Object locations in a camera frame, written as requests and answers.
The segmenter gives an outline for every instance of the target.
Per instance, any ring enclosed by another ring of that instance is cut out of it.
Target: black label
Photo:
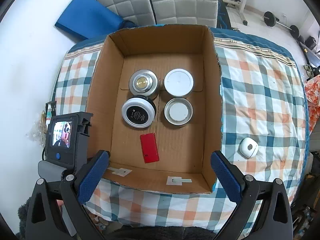
[[[127,117],[135,124],[144,124],[148,121],[148,113],[139,106],[130,106],[127,110]]]

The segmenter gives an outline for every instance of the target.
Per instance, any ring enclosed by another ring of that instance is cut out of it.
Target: metal tin
[[[184,98],[173,98],[164,107],[164,116],[169,123],[184,125],[193,114],[192,105]]]
[[[148,69],[135,72],[129,80],[129,89],[133,95],[142,95],[150,99],[156,98],[159,93],[157,76]]]

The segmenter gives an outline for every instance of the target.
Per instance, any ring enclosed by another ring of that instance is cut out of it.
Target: dumbbell
[[[298,39],[299,37],[299,29],[296,25],[291,25],[290,28],[288,26],[285,26],[284,24],[279,22],[279,19],[276,18],[276,16],[272,12],[265,12],[263,16],[263,20],[266,23],[267,26],[273,27],[276,25],[276,23],[282,25],[283,27],[286,27],[290,30],[290,34],[293,38]]]

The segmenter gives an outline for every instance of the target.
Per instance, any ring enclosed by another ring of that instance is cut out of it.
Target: plaid blanket
[[[307,102],[299,70],[282,47],[265,39],[212,29],[219,59],[223,98],[222,153],[244,174],[257,180],[281,178],[292,202],[308,145]],[[104,37],[77,44],[66,55],[56,84],[57,113],[83,111]],[[239,153],[251,137],[259,144],[255,158]],[[219,181],[212,194],[168,195],[140,191],[102,179],[86,203],[106,220],[134,226],[198,226],[218,232],[235,208]],[[257,202],[243,231],[258,215]]]

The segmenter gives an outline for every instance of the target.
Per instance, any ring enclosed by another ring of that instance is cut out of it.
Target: weight plate
[[[240,33],[241,31],[240,31],[240,29],[238,29],[238,28],[234,28],[234,27],[232,27],[231,28],[233,31],[235,31],[235,32],[238,32],[238,33]]]
[[[290,34],[293,38],[297,39],[299,37],[299,29],[296,25],[290,26]]]
[[[265,12],[264,17],[266,17],[263,19],[267,26],[273,27],[276,25],[276,17],[272,12]]]

